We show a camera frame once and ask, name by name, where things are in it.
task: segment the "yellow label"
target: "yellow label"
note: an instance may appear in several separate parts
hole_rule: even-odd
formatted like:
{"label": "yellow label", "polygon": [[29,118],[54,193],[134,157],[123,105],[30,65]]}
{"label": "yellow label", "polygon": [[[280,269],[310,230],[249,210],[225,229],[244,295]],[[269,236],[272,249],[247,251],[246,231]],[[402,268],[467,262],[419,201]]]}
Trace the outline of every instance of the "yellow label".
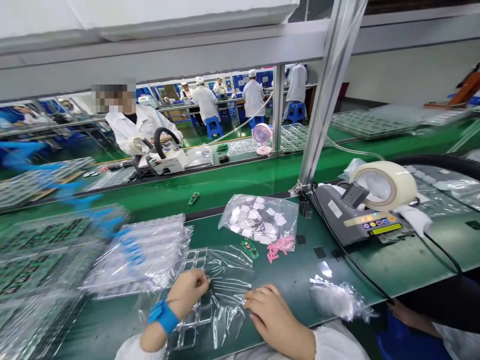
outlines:
{"label": "yellow label", "polygon": [[371,230],[370,235],[378,235],[378,234],[388,233],[388,232],[398,230],[398,229],[401,229],[401,228],[402,228],[402,225],[399,224],[399,223],[396,223],[396,224],[393,224],[393,225],[390,225],[390,226],[379,227],[379,228],[376,228],[374,230]]}

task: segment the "pink desk fan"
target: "pink desk fan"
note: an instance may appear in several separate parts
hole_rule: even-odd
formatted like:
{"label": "pink desk fan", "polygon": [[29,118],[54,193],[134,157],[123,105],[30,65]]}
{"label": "pink desk fan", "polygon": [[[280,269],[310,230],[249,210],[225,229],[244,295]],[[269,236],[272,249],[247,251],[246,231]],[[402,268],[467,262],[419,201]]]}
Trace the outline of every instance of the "pink desk fan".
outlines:
{"label": "pink desk fan", "polygon": [[267,124],[263,122],[257,124],[251,131],[251,137],[262,145],[256,150],[258,155],[268,155],[272,152],[272,148],[267,145],[272,137],[272,129]]}

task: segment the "clear tape roll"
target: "clear tape roll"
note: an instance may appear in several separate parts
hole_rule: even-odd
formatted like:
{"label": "clear tape roll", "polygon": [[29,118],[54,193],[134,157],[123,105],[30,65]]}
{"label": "clear tape roll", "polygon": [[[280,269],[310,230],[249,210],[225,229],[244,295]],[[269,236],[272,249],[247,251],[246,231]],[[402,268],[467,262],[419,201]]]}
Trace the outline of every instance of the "clear tape roll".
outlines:
{"label": "clear tape roll", "polygon": [[[369,173],[374,173],[381,181],[368,182]],[[412,174],[403,166],[390,161],[369,162],[357,167],[350,176],[350,182],[356,182],[370,191],[364,203],[369,209],[376,211],[391,211],[401,205],[408,205],[417,195],[417,184]],[[385,193],[386,183],[390,187],[388,196],[375,196]]]}
{"label": "clear tape roll", "polygon": [[140,137],[131,137],[126,141],[128,151],[133,155],[143,155],[142,151],[143,140]]}

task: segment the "blue anti-static wrist strap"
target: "blue anti-static wrist strap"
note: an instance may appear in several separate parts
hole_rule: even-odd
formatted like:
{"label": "blue anti-static wrist strap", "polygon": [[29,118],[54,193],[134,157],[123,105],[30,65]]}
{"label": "blue anti-static wrist strap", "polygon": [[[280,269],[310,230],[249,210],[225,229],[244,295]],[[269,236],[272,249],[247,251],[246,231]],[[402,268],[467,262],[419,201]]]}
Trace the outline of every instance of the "blue anti-static wrist strap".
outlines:
{"label": "blue anti-static wrist strap", "polygon": [[148,323],[151,324],[154,321],[158,321],[160,323],[167,335],[170,335],[179,323],[179,320],[175,316],[174,312],[163,300],[151,308],[150,316],[148,317]]}

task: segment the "orange machine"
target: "orange machine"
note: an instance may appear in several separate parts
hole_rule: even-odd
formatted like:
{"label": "orange machine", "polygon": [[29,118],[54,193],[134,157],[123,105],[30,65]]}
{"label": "orange machine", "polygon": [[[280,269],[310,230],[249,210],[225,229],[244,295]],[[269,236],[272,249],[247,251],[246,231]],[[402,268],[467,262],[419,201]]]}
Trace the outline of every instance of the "orange machine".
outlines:
{"label": "orange machine", "polygon": [[475,68],[462,83],[456,95],[449,102],[427,102],[426,108],[465,108],[470,99],[480,90],[480,72]]}

